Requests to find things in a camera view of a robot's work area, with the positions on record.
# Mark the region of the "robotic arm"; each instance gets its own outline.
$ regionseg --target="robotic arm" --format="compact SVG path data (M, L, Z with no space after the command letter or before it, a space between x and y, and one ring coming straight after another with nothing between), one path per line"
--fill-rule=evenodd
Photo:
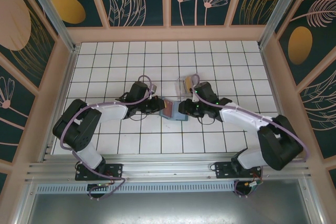
M275 122L295 135L286 117L282 115L276 118L263 116L262 118L265 119L265 122L259 119L260 116L257 114L241 109L241 107L230 99L219 99L208 82L199 83L194 89L202 100L211 104L226 106L226 108L221 109L202 101L193 102L193 100L187 99L180 103L180 113L195 118L202 118L207 114L210 118L220 122L238 125L259 139L260 148L244 149L232 158L232 167L237 173L243 169L251 169L252 167L264 165L269 165L275 170L281 170L303 151L303 147L290 134L280 131L267 122Z
M128 119L135 115L137 111L151 114L164 109L164 101L158 98L158 96L152 97L155 90L156 86L149 90L145 83L137 81L132 85L129 92L117 99L117 101L125 104L129 103L130 105L111 104L99 106L97 104L97 106L86 109L76 117L77 120L81 121L80 124L77 122L71 123L64 136L64 143L69 145L88 167L99 174L105 174L105 159L96 151L96 148L91 143L97 125L110 120ZM151 92L149 98L136 103L145 97L146 92ZM61 139L62 133L72 117L86 106L85 102L79 99L74 100L57 121L52 133ZM87 174L90 177L99 178L98 175L93 176L89 171L87 171Z
M74 100L55 124L53 134L61 139L61 145L63 140L70 146L62 148L71 150L83 163L81 174L85 173L84 180L122 179L121 175L119 178L115 178L115 174L111 176L105 159L97 153L90 141L99 123L128 119L137 111L150 114L164 109L164 101L157 96L152 97L156 90L153 86L151 83L148 88L145 83L137 81L117 102L108 104L87 105L79 99ZM195 118L207 114L214 120L238 125L259 139L260 148L241 150L232 158L231 167L237 175L264 165L281 170L302 152L303 144L299 144L300 140L286 117L260 116L244 110L230 99L219 99L208 82L197 84L193 92L199 101L187 99L181 102L180 113Z

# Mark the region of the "wall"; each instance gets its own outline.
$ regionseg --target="wall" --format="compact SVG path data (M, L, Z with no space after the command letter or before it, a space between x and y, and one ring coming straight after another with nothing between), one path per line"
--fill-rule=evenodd
M335 3L293 2L264 52L284 114L311 151L308 165L331 220L336 219Z
M0 0L0 216L15 210L36 162L69 51L34 0Z
M258 40L278 0L51 0L75 42Z

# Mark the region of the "pink circle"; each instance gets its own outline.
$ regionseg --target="pink circle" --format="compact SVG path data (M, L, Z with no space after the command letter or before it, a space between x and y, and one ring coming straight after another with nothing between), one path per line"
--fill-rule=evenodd
M212 5L209 2L205 2L204 3L204 7L205 8L210 8L210 7L212 7Z
M2 104L2 108L3 109L8 109L10 107L10 105L11 105L11 101L10 100L6 100Z

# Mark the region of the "feather illustration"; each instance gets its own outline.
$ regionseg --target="feather illustration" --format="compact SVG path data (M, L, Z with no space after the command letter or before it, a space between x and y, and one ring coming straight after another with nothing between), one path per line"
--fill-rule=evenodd
M308 10L308 13L293 18L307 17L309 26L327 27L336 17L336 0L316 0Z
M314 130L336 127L336 71L324 81L306 87L301 99Z
M108 19L112 26L142 26L146 17L145 0L109 0Z

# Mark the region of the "transparent container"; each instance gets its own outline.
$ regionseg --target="transparent container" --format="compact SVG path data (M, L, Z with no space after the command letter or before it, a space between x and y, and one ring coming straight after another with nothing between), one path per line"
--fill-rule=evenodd
M191 88L194 83L196 83L196 78L192 78L192 75L183 76L177 79L177 81L175 82L175 90L176 95L180 98L180 101L184 101L187 98L193 97Z

